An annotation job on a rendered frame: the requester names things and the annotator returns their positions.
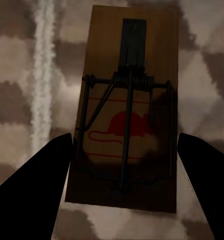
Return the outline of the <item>mousetrap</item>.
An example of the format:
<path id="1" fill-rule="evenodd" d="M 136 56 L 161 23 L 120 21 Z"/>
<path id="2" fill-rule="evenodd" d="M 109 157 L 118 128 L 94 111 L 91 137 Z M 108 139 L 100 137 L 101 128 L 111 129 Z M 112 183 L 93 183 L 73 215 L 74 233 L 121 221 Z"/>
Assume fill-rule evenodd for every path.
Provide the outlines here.
<path id="1" fill-rule="evenodd" d="M 179 10 L 92 5 L 65 201 L 177 213 Z"/>

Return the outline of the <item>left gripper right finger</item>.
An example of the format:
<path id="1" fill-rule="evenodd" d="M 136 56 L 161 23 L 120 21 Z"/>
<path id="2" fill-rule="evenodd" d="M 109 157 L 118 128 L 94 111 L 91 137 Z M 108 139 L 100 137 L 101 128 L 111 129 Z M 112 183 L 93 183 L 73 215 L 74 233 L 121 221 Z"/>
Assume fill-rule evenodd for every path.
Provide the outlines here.
<path id="1" fill-rule="evenodd" d="M 215 240 L 224 240 L 224 154 L 186 133 L 179 135 L 177 151 Z"/>

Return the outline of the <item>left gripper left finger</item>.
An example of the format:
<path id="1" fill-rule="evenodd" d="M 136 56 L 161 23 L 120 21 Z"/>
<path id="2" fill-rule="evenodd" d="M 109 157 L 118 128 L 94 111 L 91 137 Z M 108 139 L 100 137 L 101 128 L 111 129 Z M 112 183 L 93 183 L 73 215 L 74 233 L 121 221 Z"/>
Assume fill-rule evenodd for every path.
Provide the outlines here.
<path id="1" fill-rule="evenodd" d="M 0 186 L 0 240 L 51 240 L 72 149 L 71 133 L 52 139 Z"/>

